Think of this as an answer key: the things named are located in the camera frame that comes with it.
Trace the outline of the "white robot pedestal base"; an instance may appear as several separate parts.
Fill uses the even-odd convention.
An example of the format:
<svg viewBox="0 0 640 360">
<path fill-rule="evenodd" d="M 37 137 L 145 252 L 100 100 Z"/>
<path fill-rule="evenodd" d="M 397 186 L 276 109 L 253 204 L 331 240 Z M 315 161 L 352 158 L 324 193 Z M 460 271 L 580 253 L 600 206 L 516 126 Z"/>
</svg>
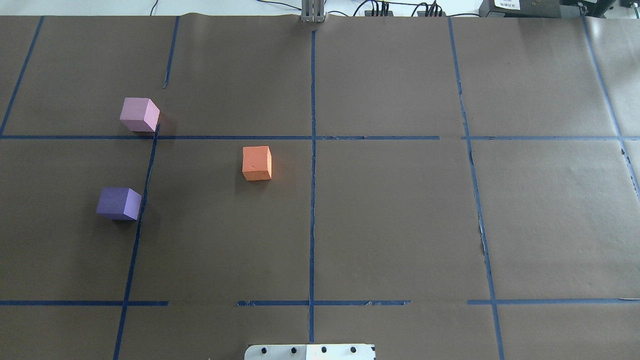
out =
<svg viewBox="0 0 640 360">
<path fill-rule="evenodd" d="M 245 360 L 375 360 L 374 344 L 255 344 L 247 347 Z"/>
</svg>

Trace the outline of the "orange foam block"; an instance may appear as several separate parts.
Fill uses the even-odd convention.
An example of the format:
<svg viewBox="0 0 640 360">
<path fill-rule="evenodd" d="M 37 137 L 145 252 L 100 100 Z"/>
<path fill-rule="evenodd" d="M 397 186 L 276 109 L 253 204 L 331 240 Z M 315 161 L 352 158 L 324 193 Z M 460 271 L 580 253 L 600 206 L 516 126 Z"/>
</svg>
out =
<svg viewBox="0 0 640 360">
<path fill-rule="evenodd" d="M 269 146 L 242 148 L 242 175 L 248 182 L 272 180 L 272 154 Z"/>
</svg>

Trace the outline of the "black box on table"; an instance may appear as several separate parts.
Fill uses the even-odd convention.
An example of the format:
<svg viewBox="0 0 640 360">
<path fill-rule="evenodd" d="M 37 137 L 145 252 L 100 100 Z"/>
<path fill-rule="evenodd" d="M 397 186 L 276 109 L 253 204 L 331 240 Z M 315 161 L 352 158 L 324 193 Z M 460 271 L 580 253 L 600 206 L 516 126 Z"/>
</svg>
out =
<svg viewBox="0 0 640 360">
<path fill-rule="evenodd" d="M 481 18 L 603 18 L 615 0 L 483 0 Z"/>
</svg>

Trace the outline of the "dark purple foam block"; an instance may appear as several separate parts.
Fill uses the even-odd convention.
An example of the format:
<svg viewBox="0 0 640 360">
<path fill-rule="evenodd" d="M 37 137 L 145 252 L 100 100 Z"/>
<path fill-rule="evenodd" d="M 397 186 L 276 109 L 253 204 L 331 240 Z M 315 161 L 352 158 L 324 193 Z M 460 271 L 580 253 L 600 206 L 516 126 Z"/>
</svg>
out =
<svg viewBox="0 0 640 360">
<path fill-rule="evenodd" d="M 96 214 L 114 221 L 137 221 L 142 195 L 130 187 L 103 187 Z"/>
</svg>

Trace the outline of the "light pink foam block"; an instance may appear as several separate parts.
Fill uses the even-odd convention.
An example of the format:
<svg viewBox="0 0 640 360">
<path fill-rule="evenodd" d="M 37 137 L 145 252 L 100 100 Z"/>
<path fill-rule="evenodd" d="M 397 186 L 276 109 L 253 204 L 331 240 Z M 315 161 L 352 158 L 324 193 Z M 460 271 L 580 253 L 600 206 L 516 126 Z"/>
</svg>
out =
<svg viewBox="0 0 640 360">
<path fill-rule="evenodd" d="M 157 129 L 160 109 L 150 98 L 124 98 L 119 120 L 131 132 L 153 133 Z"/>
</svg>

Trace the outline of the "aluminium frame post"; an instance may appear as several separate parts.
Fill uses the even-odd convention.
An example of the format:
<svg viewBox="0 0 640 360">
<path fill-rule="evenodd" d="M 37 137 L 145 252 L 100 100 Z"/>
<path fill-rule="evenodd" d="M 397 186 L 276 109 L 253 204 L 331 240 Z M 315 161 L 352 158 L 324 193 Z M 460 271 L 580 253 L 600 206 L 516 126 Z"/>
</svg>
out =
<svg viewBox="0 0 640 360">
<path fill-rule="evenodd" d="M 325 0 L 302 0 L 301 22 L 324 23 L 326 20 Z"/>
</svg>

